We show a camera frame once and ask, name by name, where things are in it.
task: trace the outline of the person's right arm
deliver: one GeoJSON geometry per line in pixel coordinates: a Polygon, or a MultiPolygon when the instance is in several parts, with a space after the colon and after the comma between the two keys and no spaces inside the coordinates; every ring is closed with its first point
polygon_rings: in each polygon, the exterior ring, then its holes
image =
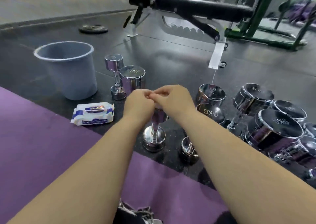
{"type": "Polygon", "coordinates": [[[238,223],[316,223],[315,189],[196,111],[186,88],[154,92],[150,98],[184,128],[238,223]]]}

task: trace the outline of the forearm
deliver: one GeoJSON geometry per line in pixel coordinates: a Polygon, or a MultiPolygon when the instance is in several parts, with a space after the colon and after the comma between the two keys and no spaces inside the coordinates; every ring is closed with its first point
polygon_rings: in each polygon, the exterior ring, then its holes
{"type": "Polygon", "coordinates": [[[312,187],[207,116],[195,111],[186,120],[181,125],[238,223],[315,220],[312,187]]]}
{"type": "Polygon", "coordinates": [[[112,223],[140,125],[122,118],[13,223],[112,223]]]}

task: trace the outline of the hand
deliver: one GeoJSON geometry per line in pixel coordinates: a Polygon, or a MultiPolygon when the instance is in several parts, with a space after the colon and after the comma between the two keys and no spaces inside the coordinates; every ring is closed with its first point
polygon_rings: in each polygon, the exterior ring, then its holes
{"type": "Polygon", "coordinates": [[[126,99],[124,105],[123,118],[128,118],[132,122],[137,122],[140,128],[144,126],[152,117],[155,103],[149,98],[152,93],[148,89],[136,89],[126,99]]]}
{"type": "Polygon", "coordinates": [[[149,94],[149,98],[163,107],[165,113],[182,125],[195,106],[189,91],[181,85],[166,85],[149,94]]]}

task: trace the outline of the black rubber floor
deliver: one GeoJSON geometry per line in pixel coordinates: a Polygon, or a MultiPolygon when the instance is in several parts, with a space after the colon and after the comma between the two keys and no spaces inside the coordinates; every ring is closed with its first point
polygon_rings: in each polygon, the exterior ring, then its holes
{"type": "MultiPolygon", "coordinates": [[[[232,99],[237,91],[243,84],[254,82],[272,90],[276,99],[289,100],[301,106],[306,110],[308,120],[316,122],[314,33],[307,33],[309,44],[297,52],[249,42],[229,41],[229,47],[223,54],[227,66],[215,71],[207,67],[214,45],[165,34],[156,25],[153,17],[141,24],[138,36],[128,38],[127,31],[122,28],[128,15],[126,12],[101,15],[2,31],[0,86],[71,119],[73,109],[79,103],[113,102],[110,94],[113,74],[106,70],[104,56],[118,53],[124,57],[125,65],[135,64],[146,70],[148,89],[166,84],[180,84],[188,88],[194,97],[198,87],[210,83],[215,75],[214,84],[223,88],[227,94],[222,106],[227,118],[232,118],[235,114],[232,99]],[[99,35],[79,33],[77,28],[87,23],[105,25],[109,32],[99,35]],[[65,99],[54,87],[45,67],[34,57],[35,48],[57,41],[81,41],[94,47],[98,92],[93,97],[81,101],[65,99]]],[[[117,121],[122,116],[124,101],[115,101],[114,105],[117,121]]],[[[88,128],[104,134],[113,123],[88,128]]],[[[163,151],[158,154],[145,151],[141,134],[138,135],[134,150],[213,187],[201,161],[191,167],[180,161],[178,147],[184,137],[181,127],[173,120],[163,123],[162,127],[167,134],[166,148],[163,151]]],[[[296,168],[299,174],[303,172],[303,169],[296,168]]]]}

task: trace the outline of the bucket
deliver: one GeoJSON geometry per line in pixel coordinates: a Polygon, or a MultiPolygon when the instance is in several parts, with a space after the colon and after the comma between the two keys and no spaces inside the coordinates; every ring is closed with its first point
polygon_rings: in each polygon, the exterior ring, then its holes
{"type": "Polygon", "coordinates": [[[90,44],[65,41],[41,46],[34,51],[34,56],[45,63],[66,98],[80,100],[89,98],[98,89],[92,53],[90,44]]]}

